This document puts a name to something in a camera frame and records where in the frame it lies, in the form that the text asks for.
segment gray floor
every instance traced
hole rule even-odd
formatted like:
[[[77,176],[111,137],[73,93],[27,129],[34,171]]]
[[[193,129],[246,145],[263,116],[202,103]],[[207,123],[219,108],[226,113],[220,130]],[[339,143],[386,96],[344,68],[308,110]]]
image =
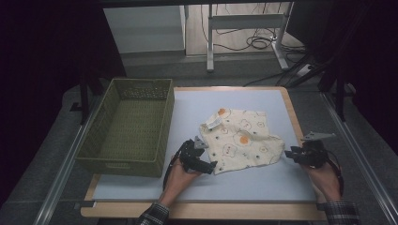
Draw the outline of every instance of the gray floor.
[[[123,55],[126,71],[134,78],[172,78],[176,86],[241,86],[280,72],[272,53],[217,55],[215,71],[206,72],[203,56],[185,57],[180,53],[126,54]],[[281,76],[257,82],[255,85],[274,85]],[[362,224],[390,224],[373,191],[364,178],[342,134],[333,122],[323,98],[316,89],[319,77],[289,89],[289,96],[303,133],[310,131],[335,133],[334,139],[325,140],[325,146],[334,152],[343,165],[345,179],[344,198],[359,206]],[[0,211],[0,224],[32,224],[41,207],[58,169],[70,149],[79,129],[80,113],[70,112],[73,102],[79,101],[79,88],[64,95],[63,108],[54,122],[48,137],[40,147],[24,176],[15,187]],[[391,197],[398,200],[398,160],[387,144],[363,119],[350,97],[345,99],[346,124],[361,146],[375,174]],[[86,218],[80,215],[78,205],[84,198],[91,178],[89,172],[75,163],[66,187],[62,192],[50,224],[126,224],[131,221]],[[260,224],[258,221],[240,221],[242,224]],[[201,221],[201,224],[220,222]]]

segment metal frame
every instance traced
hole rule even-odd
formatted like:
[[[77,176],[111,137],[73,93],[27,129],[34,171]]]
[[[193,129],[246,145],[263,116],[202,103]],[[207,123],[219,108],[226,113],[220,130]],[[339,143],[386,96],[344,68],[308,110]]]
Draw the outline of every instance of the metal frame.
[[[289,2],[286,12],[277,14],[213,16],[213,7],[208,5],[207,72],[214,71],[213,30],[216,29],[280,28],[277,37],[272,37],[271,45],[281,69],[289,69],[282,54],[281,43],[292,6],[293,2]]]
[[[50,190],[38,211],[38,215],[33,223],[34,225],[49,224],[53,216],[55,207],[58,204],[58,200],[61,197],[62,192],[64,191],[65,184],[69,179],[70,172],[75,162],[75,155],[77,153],[78,146],[80,145],[85,131],[90,124],[90,121],[93,117],[92,115],[100,105],[100,99],[101,97],[93,97],[93,109],[88,115],[88,118],[85,120],[85,123],[83,125],[80,125],[79,131],[76,134],[75,139],[73,140],[68,154],[62,162],[58,174],[56,175],[53,184],[51,185]]]
[[[370,189],[375,195],[378,203],[380,204],[380,208],[383,210],[387,220],[389,223],[398,224],[398,209],[394,203],[392,196],[389,194],[387,189],[378,179],[375,171],[372,169],[369,161],[366,159],[366,156],[363,154],[360,145],[354,138],[353,134],[351,133],[348,125],[341,119],[339,114],[334,110],[335,106],[333,100],[331,99],[330,95],[325,93],[321,93],[321,98],[325,102],[329,113],[336,124],[336,127],[339,129],[340,133],[342,134],[345,143],[347,144],[349,150],[354,156],[354,159],[357,162],[360,171],[362,172],[363,177],[365,178],[366,182],[368,183]]]

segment green plastic basket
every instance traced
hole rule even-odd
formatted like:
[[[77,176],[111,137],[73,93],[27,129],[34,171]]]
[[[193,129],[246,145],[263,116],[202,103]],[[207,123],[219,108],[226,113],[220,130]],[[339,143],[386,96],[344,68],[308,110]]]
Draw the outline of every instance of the green plastic basket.
[[[170,79],[113,79],[76,160],[92,173],[161,177],[174,102]]]

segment plaid sleeve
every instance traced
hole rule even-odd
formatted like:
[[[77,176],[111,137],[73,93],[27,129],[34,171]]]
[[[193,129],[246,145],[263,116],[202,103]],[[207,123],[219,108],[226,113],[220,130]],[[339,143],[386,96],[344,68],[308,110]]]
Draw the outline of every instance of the plaid sleeve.
[[[329,224],[360,225],[360,214],[357,206],[352,202],[323,203]]]
[[[144,211],[144,213],[137,219],[135,224],[163,225],[168,217],[169,209],[166,206],[155,202]]]

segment printed fabric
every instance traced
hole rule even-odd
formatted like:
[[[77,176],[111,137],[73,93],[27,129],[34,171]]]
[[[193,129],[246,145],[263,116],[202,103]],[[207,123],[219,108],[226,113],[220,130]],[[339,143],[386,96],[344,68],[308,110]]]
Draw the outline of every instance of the printed fabric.
[[[269,133],[265,112],[219,109],[200,126],[214,174],[278,162],[284,141]]]

